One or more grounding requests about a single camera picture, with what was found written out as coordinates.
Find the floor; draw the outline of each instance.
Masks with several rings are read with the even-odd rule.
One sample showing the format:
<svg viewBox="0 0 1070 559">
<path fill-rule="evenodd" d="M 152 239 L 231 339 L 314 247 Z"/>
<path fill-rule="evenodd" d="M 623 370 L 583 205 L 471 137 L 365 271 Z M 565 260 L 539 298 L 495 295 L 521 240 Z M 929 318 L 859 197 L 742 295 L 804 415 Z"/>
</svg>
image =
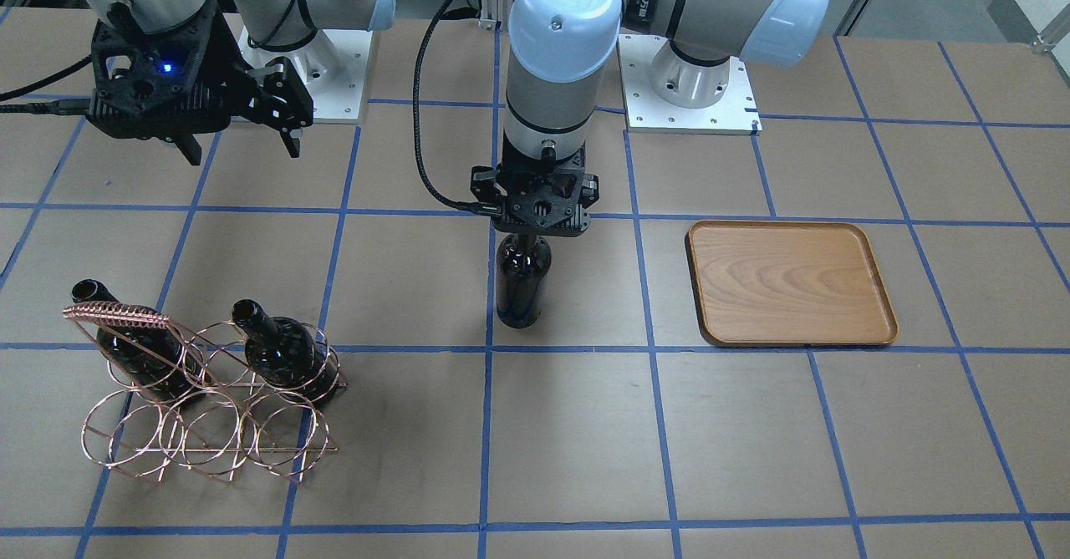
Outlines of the floor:
<svg viewBox="0 0 1070 559">
<path fill-rule="evenodd" d="M 91 25 L 0 13 L 0 87 L 73 61 Z M 414 176 L 423 27 L 382 34 L 363 126 L 309 129 L 300 160 L 247 124 L 193 168 L 78 119 L 0 119 L 0 555 L 1070 556 L 1070 90 L 1048 59 L 822 37 L 792 71 L 753 64 L 764 132 L 717 139 L 627 132 L 611 73 L 594 223 L 551 240 L 545 314 L 516 331 L 489 223 Z M 471 22 L 431 44 L 424 148 L 452 197 L 496 156 L 506 51 Z M 708 217 L 858 225 L 898 339 L 712 346 L 684 252 Z M 245 297 L 319 323 L 351 381 L 325 410 L 341 451 L 300 486 L 85 459 L 116 390 L 60 318 L 87 276 L 189 326 Z"/>
<path fill-rule="evenodd" d="M 832 0 L 824 32 L 832 34 L 851 0 Z M 1014 0 L 870 0 L 850 36 L 1025 43 L 1036 36 Z"/>
</svg>

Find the dark glass bottle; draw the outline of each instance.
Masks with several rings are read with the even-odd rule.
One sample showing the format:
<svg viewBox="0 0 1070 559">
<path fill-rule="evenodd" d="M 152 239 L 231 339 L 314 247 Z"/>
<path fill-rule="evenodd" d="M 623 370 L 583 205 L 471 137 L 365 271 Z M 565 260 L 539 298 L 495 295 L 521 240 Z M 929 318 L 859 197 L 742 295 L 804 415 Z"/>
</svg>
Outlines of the dark glass bottle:
<svg viewBox="0 0 1070 559">
<path fill-rule="evenodd" d="M 317 408 L 334 397 L 338 369 L 305 326 L 289 317 L 269 317 L 253 300 L 240 300 L 230 315 L 247 337 L 245 361 L 264 381 L 297 392 Z"/>
<path fill-rule="evenodd" d="M 108 288 L 95 280 L 77 282 L 71 289 L 71 299 L 76 304 L 90 301 L 118 302 Z M 179 364 L 182 345 L 170 332 L 163 329 L 136 327 L 113 327 L 111 329 L 171 363 Z M 167 364 L 126 342 L 126 339 L 108 333 L 103 328 L 96 330 L 96 342 L 104 348 L 111 361 L 131 378 L 131 381 L 162 403 L 173 403 L 194 388 L 182 369 Z M 186 369 L 192 369 L 192 365 L 184 366 Z"/>
<path fill-rule="evenodd" d="M 531 233 L 509 233 L 498 246 L 498 318 L 515 328 L 538 319 L 542 280 L 550 270 L 550 244 Z"/>
</svg>

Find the wooden tray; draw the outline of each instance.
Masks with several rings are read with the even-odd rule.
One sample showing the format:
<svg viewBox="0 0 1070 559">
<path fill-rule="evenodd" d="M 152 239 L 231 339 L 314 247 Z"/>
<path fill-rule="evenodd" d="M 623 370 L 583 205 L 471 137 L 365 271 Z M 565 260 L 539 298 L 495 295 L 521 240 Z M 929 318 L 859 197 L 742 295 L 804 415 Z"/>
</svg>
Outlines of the wooden tray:
<svg viewBox="0 0 1070 559">
<path fill-rule="evenodd" d="M 861 229 L 700 221 L 687 235 L 704 333 L 729 345 L 890 344 L 896 315 Z"/>
</svg>

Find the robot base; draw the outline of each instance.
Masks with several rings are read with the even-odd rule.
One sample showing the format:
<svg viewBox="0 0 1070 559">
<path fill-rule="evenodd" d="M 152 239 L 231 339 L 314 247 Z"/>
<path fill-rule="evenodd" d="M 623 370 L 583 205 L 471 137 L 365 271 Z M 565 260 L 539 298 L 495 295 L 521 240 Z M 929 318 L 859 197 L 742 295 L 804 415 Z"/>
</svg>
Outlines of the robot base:
<svg viewBox="0 0 1070 559">
<path fill-rule="evenodd" d="M 731 79 L 724 94 L 709 107 L 685 108 L 661 99 L 651 82 L 654 56 L 666 44 L 663 36 L 622 34 L 617 41 L 621 79 L 628 111 L 628 129 L 646 133 L 702 133 L 750 135 L 761 132 L 762 121 L 750 88 L 747 69 L 731 58 Z"/>
<path fill-rule="evenodd" d="M 305 86 L 309 94 L 312 95 L 312 121 L 314 122 L 335 122 L 342 124 L 360 124 L 364 115 L 364 106 L 367 103 L 367 78 L 368 66 L 370 64 L 371 51 L 373 48 L 374 34 L 367 30 L 323 30 L 327 39 L 334 45 L 334 63 L 341 64 L 340 71 L 322 78 L 306 78 Z M 253 49 L 248 45 L 248 31 L 242 29 L 242 37 L 239 40 L 242 55 L 245 60 L 253 65 L 259 61 L 255 52 L 265 54 L 259 49 Z M 290 57 L 292 54 L 300 54 L 301 50 L 282 54 Z M 301 57 L 291 58 L 302 61 Z"/>
</svg>

